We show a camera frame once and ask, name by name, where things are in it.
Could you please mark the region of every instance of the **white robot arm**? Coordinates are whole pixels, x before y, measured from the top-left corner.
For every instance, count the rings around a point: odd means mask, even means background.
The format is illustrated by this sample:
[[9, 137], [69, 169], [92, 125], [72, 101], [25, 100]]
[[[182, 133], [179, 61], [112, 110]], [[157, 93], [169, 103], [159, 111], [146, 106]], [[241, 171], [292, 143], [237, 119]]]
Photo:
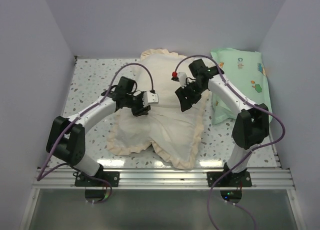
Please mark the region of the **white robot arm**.
[[[226, 86], [217, 68], [215, 66], [212, 68], [206, 67], [201, 59], [191, 63], [189, 69], [195, 77], [192, 81], [189, 81], [189, 78], [187, 78], [187, 75], [183, 72], [172, 75], [172, 80], [179, 81], [181, 84], [181, 87], [175, 93], [180, 100], [182, 112], [190, 109], [193, 104], [197, 103], [201, 98], [201, 93], [208, 89], [212, 93], [217, 94], [230, 110], [237, 115], [232, 131], [235, 146], [231, 157], [224, 166], [224, 170], [227, 171], [243, 159], [248, 151], [251, 151], [254, 146], [260, 144], [264, 138], [269, 135], [268, 115], [251, 108], [247, 103], [265, 110], [268, 110], [268, 108], [264, 104], [257, 105], [244, 96], [229, 82], [222, 72], [226, 82], [246, 100], [246, 102], [241, 101], [239, 97]], [[249, 159], [250, 158], [246, 158], [245, 161], [233, 169], [232, 173], [238, 174], [245, 172]]]
[[47, 152], [50, 152], [66, 126], [76, 120], [67, 132], [68, 136], [65, 135], [59, 141], [53, 155], [88, 176], [103, 179], [102, 165], [86, 154], [85, 135], [103, 118], [123, 107], [130, 108], [134, 116], [147, 115], [151, 109], [150, 104], [158, 103], [158, 95], [154, 91], [139, 91], [136, 94], [133, 92], [136, 84], [134, 80], [121, 77], [118, 85], [114, 86], [114, 91], [110, 91], [107, 96], [105, 91], [97, 101], [79, 113], [67, 118], [55, 118], [46, 146]]

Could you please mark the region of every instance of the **green cloth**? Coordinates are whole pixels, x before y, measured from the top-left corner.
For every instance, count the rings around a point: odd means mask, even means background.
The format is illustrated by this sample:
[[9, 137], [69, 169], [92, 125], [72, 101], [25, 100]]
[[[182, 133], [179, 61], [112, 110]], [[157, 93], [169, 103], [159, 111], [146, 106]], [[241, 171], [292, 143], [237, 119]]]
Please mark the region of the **green cloth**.
[[[261, 53], [223, 48], [212, 50], [211, 55], [235, 87], [257, 104], [264, 103], [272, 112], [268, 80]], [[213, 109], [215, 110], [212, 124], [221, 123], [229, 118], [236, 118], [236, 115], [217, 95], [213, 94], [212, 99]]]

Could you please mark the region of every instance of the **white wall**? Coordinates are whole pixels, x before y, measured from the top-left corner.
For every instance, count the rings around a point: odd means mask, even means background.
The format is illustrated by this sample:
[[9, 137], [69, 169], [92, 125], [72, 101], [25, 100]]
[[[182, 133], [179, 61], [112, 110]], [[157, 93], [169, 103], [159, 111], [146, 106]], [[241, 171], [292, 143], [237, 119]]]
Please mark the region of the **white wall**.
[[0, 229], [19, 227], [73, 59], [45, 0], [0, 0]]
[[308, 229], [320, 229], [320, 0], [286, 0], [260, 51], [272, 108], [287, 128], [280, 160], [291, 169]]
[[74, 54], [119, 58], [149, 48], [256, 50], [285, 0], [46, 1]]

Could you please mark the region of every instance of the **folded cloth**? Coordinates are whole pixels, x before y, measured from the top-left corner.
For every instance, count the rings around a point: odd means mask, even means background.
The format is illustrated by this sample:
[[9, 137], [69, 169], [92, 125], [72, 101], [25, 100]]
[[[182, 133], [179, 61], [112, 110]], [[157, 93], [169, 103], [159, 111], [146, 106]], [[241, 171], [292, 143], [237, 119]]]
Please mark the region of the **folded cloth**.
[[[141, 55], [140, 63], [146, 66], [154, 79], [159, 103], [154, 104], [148, 115], [134, 117], [130, 109], [118, 111], [117, 121], [107, 137], [109, 151], [115, 155], [139, 153], [152, 144], [155, 152], [175, 168], [191, 169], [194, 166], [198, 144], [204, 130], [203, 113], [210, 93], [191, 109], [182, 113], [175, 91], [180, 87], [171, 80], [176, 65], [184, 58], [167, 50], [148, 50]], [[189, 59], [182, 63], [178, 72], [192, 77]], [[150, 90], [148, 74], [140, 67], [134, 68], [138, 90]]]
[[[272, 112], [268, 79], [261, 53], [224, 48], [212, 50], [211, 55], [236, 88], [257, 104], [264, 103]], [[213, 109], [215, 110], [212, 124], [237, 117], [219, 96], [213, 94], [212, 99]]]

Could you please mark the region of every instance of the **speckled table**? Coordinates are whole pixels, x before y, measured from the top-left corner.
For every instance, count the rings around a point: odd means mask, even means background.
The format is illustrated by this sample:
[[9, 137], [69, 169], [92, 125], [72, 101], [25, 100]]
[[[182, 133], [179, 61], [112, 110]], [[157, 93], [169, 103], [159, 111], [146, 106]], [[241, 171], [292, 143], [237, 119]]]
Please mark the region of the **speckled table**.
[[[114, 73], [124, 64], [138, 59], [79, 59], [70, 86], [68, 100], [63, 112], [65, 117], [84, 109], [96, 101], [99, 95], [108, 88]], [[122, 71], [121, 76], [133, 77], [131, 69]], [[211, 124], [214, 114], [211, 100], [206, 104], [204, 113], [205, 131], [199, 144], [195, 168], [221, 168], [229, 159], [233, 140], [231, 138], [234, 120], [226, 120], [218, 125]], [[107, 135], [115, 123], [115, 115], [106, 117], [95, 125], [85, 136], [86, 152], [106, 168], [172, 168], [149, 147], [139, 154], [115, 156], [108, 151]], [[61, 160], [52, 157], [50, 167], [60, 164]], [[275, 152], [271, 146], [256, 151], [251, 157], [249, 167], [277, 167]]]

